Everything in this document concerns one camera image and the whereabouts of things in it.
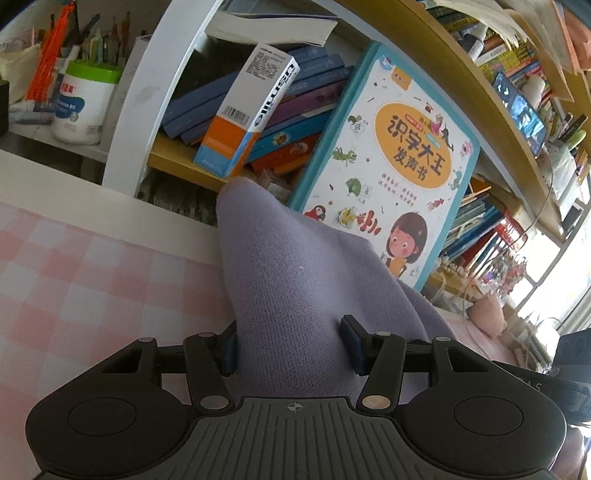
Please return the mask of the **blue leaning books row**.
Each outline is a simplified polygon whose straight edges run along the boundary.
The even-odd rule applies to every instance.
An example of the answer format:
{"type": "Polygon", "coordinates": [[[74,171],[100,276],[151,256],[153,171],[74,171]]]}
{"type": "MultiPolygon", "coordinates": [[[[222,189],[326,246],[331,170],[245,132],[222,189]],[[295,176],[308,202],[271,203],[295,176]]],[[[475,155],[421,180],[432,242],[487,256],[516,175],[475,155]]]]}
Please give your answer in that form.
{"type": "MultiPolygon", "coordinates": [[[[304,47],[291,55],[300,65],[300,72],[277,103],[266,123],[269,127],[332,102],[332,91],[351,72],[338,54],[329,54],[324,48],[304,47]]],[[[202,141],[237,77],[238,72],[232,72],[171,100],[161,123],[164,133],[171,139],[180,138],[186,145],[202,141]]]]}

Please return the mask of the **white orange usmile box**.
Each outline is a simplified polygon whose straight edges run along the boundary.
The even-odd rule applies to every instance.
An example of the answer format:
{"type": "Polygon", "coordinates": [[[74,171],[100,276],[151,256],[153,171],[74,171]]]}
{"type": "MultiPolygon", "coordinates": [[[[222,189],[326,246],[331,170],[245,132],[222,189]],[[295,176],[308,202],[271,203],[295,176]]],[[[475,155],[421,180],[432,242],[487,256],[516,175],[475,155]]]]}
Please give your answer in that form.
{"type": "Polygon", "coordinates": [[[238,175],[298,72],[294,56],[257,44],[219,106],[194,163],[221,179],[238,175]]]}

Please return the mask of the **purple and pink sweater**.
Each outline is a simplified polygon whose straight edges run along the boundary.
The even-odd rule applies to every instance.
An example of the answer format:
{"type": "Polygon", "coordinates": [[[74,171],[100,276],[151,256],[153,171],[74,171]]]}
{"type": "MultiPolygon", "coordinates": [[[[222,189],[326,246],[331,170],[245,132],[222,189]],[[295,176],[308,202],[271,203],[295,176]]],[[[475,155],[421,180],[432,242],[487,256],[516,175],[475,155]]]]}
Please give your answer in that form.
{"type": "Polygon", "coordinates": [[[217,198],[238,327],[221,479],[559,479],[578,386],[459,343],[370,243],[245,179],[217,198]]]}

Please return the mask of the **pink checkered tablecloth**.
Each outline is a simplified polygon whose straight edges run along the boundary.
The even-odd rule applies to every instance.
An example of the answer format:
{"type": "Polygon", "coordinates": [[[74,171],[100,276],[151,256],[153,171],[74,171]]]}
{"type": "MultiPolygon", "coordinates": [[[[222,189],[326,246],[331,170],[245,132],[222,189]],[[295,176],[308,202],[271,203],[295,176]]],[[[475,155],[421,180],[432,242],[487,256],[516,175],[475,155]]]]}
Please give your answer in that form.
{"type": "Polygon", "coordinates": [[[367,241],[322,226],[276,202],[225,209],[221,265],[190,261],[69,226],[11,206],[1,209],[1,475],[27,479],[36,464],[25,421],[36,402],[145,336],[178,344],[223,329],[245,308],[343,308],[339,273],[356,300],[386,312],[398,333],[453,333],[478,353],[511,362],[497,339],[434,309],[399,286],[378,292],[367,241]]]}

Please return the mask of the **pink plush toy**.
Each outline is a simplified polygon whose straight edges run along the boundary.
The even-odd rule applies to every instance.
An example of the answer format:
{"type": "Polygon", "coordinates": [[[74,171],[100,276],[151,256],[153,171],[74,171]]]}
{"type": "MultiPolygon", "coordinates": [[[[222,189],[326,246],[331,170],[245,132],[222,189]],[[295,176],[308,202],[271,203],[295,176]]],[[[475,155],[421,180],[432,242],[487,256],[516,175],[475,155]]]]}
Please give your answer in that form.
{"type": "Polygon", "coordinates": [[[487,295],[467,309],[469,320],[491,338],[499,337],[507,327],[497,296],[487,295]]]}

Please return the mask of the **white can with green lid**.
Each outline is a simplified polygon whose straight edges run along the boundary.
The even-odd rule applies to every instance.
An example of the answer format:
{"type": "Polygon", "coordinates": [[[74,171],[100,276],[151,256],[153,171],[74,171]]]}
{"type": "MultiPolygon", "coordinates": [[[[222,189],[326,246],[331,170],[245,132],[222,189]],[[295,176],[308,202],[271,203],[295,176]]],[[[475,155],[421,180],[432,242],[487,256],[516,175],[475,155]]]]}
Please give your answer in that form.
{"type": "Polygon", "coordinates": [[[68,144],[96,145],[122,69],[106,63],[71,61],[59,87],[52,135],[68,144]]]}

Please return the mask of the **red thick books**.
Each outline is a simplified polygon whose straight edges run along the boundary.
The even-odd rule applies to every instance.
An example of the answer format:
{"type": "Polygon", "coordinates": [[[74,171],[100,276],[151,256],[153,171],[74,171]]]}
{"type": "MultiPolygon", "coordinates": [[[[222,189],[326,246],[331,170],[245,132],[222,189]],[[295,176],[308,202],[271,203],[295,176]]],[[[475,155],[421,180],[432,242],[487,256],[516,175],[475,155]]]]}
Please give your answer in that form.
{"type": "Polygon", "coordinates": [[[528,241],[528,234],[525,232],[525,229],[517,220],[510,216],[504,217],[495,226],[494,232],[495,248],[499,252],[508,250],[511,253],[517,254],[528,241]]]}

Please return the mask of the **colourful books stack right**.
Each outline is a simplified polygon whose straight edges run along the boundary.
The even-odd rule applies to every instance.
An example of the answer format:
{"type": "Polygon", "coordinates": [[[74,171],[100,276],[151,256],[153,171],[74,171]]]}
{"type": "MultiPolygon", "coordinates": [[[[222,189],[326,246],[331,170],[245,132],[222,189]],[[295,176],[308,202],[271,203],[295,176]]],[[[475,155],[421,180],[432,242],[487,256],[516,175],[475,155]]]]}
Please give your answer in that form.
{"type": "Polygon", "coordinates": [[[504,218],[491,194],[492,185],[472,177],[458,213],[440,253],[441,258],[455,260],[492,231],[504,218]]]}

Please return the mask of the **red tassel ornament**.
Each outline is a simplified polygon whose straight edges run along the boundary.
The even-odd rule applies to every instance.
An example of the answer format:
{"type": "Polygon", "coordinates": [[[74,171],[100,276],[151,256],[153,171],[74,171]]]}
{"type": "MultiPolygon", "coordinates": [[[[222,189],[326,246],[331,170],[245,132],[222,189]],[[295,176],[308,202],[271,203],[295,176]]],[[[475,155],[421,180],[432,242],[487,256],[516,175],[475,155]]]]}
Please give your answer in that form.
{"type": "Polygon", "coordinates": [[[70,17],[76,10],[76,2],[69,1],[61,10],[55,27],[42,45],[35,74],[25,94],[26,100],[46,102],[52,85],[53,71],[60,49],[69,30],[70,17]]]}

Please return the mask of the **white bookshelf frame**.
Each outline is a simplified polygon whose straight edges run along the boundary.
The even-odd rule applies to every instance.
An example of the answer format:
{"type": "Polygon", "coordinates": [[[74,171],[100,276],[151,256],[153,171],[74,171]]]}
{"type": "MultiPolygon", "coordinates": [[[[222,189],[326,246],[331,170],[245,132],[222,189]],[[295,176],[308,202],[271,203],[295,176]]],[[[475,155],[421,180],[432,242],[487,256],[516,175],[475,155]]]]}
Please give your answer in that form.
{"type": "MultiPolygon", "coordinates": [[[[537,218],[540,230],[559,245],[569,241],[557,207],[525,140],[483,73],[416,1],[318,1],[365,36],[403,54],[435,82],[475,129],[483,150],[511,190],[537,218]]],[[[104,187],[134,196],[143,178],[164,111],[184,67],[204,48],[205,28],[218,1],[173,1],[148,43],[133,77],[107,157],[104,187]]]]}

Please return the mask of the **teal children's picture book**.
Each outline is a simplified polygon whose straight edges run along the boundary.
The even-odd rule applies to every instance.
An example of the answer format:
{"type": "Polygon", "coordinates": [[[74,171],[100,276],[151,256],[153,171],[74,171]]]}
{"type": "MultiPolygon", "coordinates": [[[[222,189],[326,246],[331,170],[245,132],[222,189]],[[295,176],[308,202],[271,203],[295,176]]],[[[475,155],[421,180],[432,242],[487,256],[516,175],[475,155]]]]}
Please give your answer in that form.
{"type": "Polygon", "coordinates": [[[288,206],[370,242],[421,290],[469,186],[480,143],[426,75],[370,43],[288,206]]]}

